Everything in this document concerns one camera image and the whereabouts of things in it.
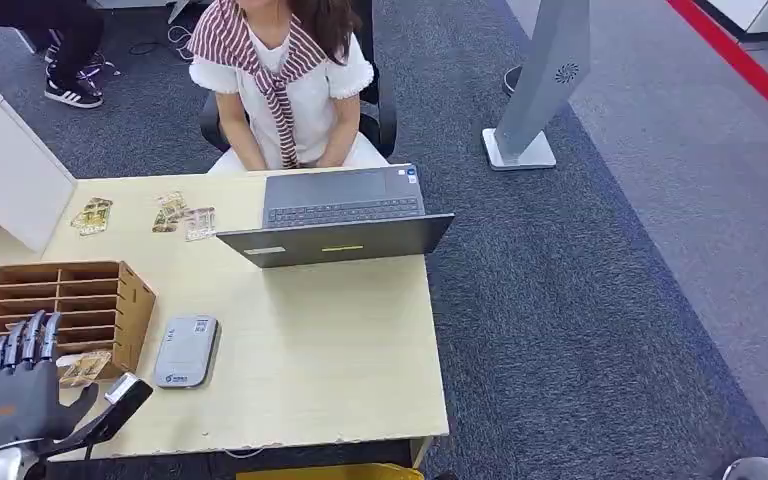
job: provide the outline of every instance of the laptop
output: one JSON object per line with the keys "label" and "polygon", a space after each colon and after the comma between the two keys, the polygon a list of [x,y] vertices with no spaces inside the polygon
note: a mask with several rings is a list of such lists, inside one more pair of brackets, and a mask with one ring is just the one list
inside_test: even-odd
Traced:
{"label": "laptop", "polygon": [[454,214],[428,215],[413,165],[266,179],[263,226],[216,236],[261,268],[420,255]]}

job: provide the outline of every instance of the snack package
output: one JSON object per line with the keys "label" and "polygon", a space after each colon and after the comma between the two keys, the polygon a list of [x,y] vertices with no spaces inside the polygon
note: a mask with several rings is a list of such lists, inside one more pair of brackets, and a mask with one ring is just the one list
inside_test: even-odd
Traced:
{"label": "snack package", "polygon": [[72,220],[72,226],[80,230],[81,236],[93,235],[107,230],[110,207],[113,202],[103,198],[92,198]]}
{"label": "snack package", "polygon": [[171,192],[157,198],[160,211],[169,220],[178,220],[187,212],[187,202],[181,192]]}
{"label": "snack package", "polygon": [[163,211],[157,212],[157,217],[154,218],[154,226],[151,227],[151,231],[154,233],[169,233],[178,230],[178,220],[170,220]]}
{"label": "snack package", "polygon": [[187,222],[186,239],[188,242],[216,235],[216,217],[213,207],[188,210],[184,220]]}
{"label": "snack package", "polygon": [[81,212],[75,215],[75,218],[72,219],[72,223],[70,223],[70,225],[76,228],[81,228],[86,225],[86,221],[93,216],[95,211],[100,208],[109,209],[112,205],[113,202],[110,200],[93,197],[87,202],[86,205],[84,205],[84,208],[81,210]]}
{"label": "snack package", "polygon": [[110,362],[112,353],[109,350],[84,353],[75,360],[60,377],[60,386],[64,388],[85,387],[93,383],[101,371]]}

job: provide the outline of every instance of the robotic hand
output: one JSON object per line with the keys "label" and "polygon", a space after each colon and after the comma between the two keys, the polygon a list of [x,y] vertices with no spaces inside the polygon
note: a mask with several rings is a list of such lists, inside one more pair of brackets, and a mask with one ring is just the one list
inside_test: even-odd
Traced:
{"label": "robotic hand", "polygon": [[145,382],[124,374],[105,394],[111,405],[72,434],[95,404],[98,385],[85,387],[71,405],[60,404],[60,314],[48,317],[41,337],[45,316],[41,310],[0,337],[0,480],[44,478],[48,458],[110,440],[152,393]]}

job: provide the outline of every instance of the wooden organizer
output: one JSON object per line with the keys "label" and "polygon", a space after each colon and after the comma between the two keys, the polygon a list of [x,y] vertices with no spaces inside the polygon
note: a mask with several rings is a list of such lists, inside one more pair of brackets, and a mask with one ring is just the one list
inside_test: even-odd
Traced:
{"label": "wooden organizer", "polygon": [[112,352],[99,378],[133,372],[155,295],[125,262],[10,265],[0,268],[0,336],[38,310],[60,312],[59,355]]}

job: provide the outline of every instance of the maroon and white striped cardigan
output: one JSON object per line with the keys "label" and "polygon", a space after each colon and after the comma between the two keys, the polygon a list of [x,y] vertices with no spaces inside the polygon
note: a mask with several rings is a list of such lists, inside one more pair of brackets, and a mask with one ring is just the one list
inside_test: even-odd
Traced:
{"label": "maroon and white striped cardigan", "polygon": [[187,48],[205,60],[240,68],[254,77],[260,93],[266,98],[281,141],[284,168],[298,168],[296,141],[293,136],[293,110],[287,97],[287,85],[316,68],[325,52],[302,29],[293,15],[290,22],[290,46],[278,73],[264,68],[257,57],[243,11],[235,0],[215,0],[199,19]]}

